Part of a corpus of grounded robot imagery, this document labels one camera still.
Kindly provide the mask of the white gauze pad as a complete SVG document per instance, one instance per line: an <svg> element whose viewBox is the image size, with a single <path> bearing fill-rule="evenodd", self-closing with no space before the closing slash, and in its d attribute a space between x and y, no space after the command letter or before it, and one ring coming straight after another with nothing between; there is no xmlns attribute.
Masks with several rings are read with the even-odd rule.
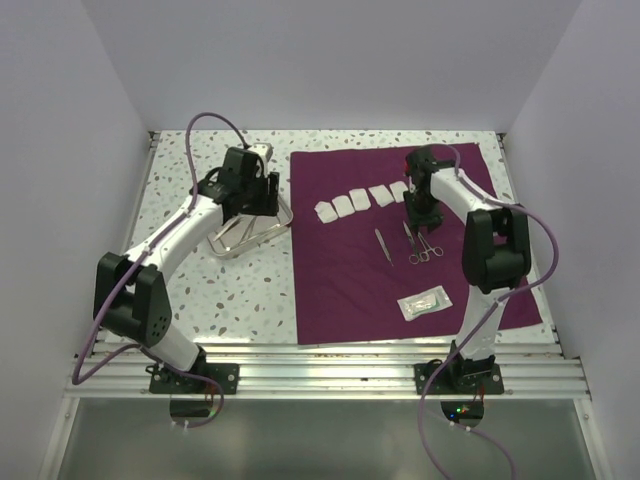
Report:
<svg viewBox="0 0 640 480"><path fill-rule="evenodd" d="M396 203L402 203L404 201L404 194L409 191L407 184L404 181L396 181L389 185L389 190Z"/></svg>
<svg viewBox="0 0 640 480"><path fill-rule="evenodd" d="M333 205L329 202L324 202L324 201L318 202L315 205L314 210L316 212L318 219L323 224L332 223L339 219L339 216L334 210Z"/></svg>
<svg viewBox="0 0 640 480"><path fill-rule="evenodd" d="M347 195L340 195L333 198L332 204L339 218L345 218L355 213L351 199Z"/></svg>
<svg viewBox="0 0 640 480"><path fill-rule="evenodd" d="M369 188L369 193L381 208L394 202L394 197L385 185L377 185Z"/></svg>
<svg viewBox="0 0 640 480"><path fill-rule="evenodd" d="M366 189L352 189L349 191L349 196L355 211L366 211L371 208L371 202Z"/></svg>

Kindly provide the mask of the steel surgical scissors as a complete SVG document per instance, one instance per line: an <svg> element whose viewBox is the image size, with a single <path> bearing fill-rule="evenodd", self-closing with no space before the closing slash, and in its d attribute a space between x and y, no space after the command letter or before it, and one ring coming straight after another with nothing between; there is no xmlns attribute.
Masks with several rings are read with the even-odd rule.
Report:
<svg viewBox="0 0 640 480"><path fill-rule="evenodd" d="M405 231L405 234L408 238L409 241L409 245L411 247L411 251L412 253L409 255L409 262L412 265L416 265L419 263L423 263L425 262L425 259L423 258L423 254L421 251L418 250L417 244L415 242L414 236L409 228L409 226L407 225L406 222L403 222L403 229Z"/></svg>

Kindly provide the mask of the steel scalpel handle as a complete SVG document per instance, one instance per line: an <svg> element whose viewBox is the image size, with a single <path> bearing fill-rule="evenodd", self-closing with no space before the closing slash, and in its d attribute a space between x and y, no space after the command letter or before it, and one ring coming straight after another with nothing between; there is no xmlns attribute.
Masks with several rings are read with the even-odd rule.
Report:
<svg viewBox="0 0 640 480"><path fill-rule="evenodd" d="M385 242L385 240L383 238L382 233L377 228L374 229L374 233L375 233L375 236L376 236L376 238L377 238L377 240L379 242L379 245L380 245L380 247L381 247L381 249L383 251L383 254L384 254L386 260L393 266L394 264L393 264L393 261L392 261L392 257L391 257L390 251L389 251L389 249L388 249L388 247L386 245L386 242Z"/></svg>

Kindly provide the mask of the stainless steel tray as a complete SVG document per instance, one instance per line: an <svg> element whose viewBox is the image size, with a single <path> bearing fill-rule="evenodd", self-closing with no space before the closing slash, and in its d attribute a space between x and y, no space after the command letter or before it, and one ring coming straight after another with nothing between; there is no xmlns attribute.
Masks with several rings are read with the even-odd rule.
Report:
<svg viewBox="0 0 640 480"><path fill-rule="evenodd" d="M257 218L255 225L249 228L248 235L241 242L235 244L212 242L208 239L210 233L207 240L213 254L220 259L237 258L254 247L268 243L287 232L294 215L289 204L281 195L279 195L278 204L279 211L276 216L255 216Z"/></svg>

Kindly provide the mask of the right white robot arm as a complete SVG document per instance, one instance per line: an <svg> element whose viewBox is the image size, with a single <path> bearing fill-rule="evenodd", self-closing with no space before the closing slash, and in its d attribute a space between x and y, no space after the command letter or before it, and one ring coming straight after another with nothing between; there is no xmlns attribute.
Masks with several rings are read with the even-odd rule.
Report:
<svg viewBox="0 0 640 480"><path fill-rule="evenodd" d="M426 395L501 394L495 343L508 297L531 269L528 220L469 180L459 163L437 159L430 145L405 160L408 238L416 242L422 228L439 228L446 206L464 224L461 267L469 285L463 323L447 358L415 365L416 387Z"/></svg>

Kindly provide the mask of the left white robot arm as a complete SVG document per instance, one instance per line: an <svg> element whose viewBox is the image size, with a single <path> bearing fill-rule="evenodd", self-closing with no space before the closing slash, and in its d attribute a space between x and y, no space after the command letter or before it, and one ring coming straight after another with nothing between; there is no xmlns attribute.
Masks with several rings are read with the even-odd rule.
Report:
<svg viewBox="0 0 640 480"><path fill-rule="evenodd" d="M222 165L192 186L158 231L98 262L95 328L129 339L173 369L173 381L185 392L201 390L208 369L200 347L172 324L168 281L216 225L229 229L242 217L277 215L279 175L268 168L272 154L268 143L229 148Z"/></svg>

